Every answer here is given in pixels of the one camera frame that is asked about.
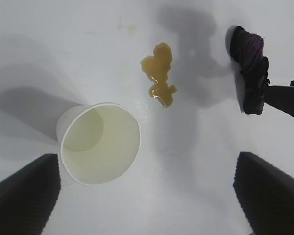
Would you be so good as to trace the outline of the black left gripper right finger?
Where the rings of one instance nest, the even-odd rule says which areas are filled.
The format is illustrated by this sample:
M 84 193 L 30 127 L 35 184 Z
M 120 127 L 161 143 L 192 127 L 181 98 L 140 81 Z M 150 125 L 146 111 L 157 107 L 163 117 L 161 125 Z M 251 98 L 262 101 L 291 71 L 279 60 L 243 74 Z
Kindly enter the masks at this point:
M 233 188 L 255 235 L 294 235 L 294 178 L 251 152 L 237 158 Z

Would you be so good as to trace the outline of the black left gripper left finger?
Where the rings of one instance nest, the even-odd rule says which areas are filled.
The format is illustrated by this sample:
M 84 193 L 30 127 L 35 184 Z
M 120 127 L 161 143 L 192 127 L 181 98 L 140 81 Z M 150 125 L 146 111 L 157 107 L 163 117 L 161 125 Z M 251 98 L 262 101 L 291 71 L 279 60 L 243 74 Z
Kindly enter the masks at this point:
M 39 235 L 61 190 L 57 154 L 44 154 L 0 182 L 0 235 Z

